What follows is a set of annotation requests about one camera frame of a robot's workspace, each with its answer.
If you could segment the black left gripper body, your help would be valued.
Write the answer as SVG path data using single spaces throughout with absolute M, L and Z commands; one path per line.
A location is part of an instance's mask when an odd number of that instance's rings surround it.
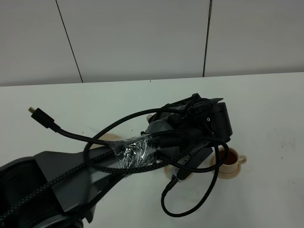
M 185 121 L 194 124 L 223 124 L 225 122 L 225 103 L 222 100 L 222 98 L 202 98 L 196 93 L 189 98 L 162 107 L 162 110 L 177 110 L 181 114 L 157 112 L 149 118 L 149 122 L 163 120 L 170 124 L 180 124 Z

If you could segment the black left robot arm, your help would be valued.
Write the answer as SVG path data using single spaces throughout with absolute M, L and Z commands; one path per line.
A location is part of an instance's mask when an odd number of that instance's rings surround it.
M 201 203 L 230 154 L 232 128 L 221 98 L 193 94 L 162 108 L 128 115 L 90 138 L 63 130 L 41 109 L 31 116 L 47 129 L 86 143 L 82 152 L 44 151 L 0 169 L 3 228 L 81 228 L 123 178 L 168 165 L 177 169 L 162 197 L 192 173 L 213 172 Z

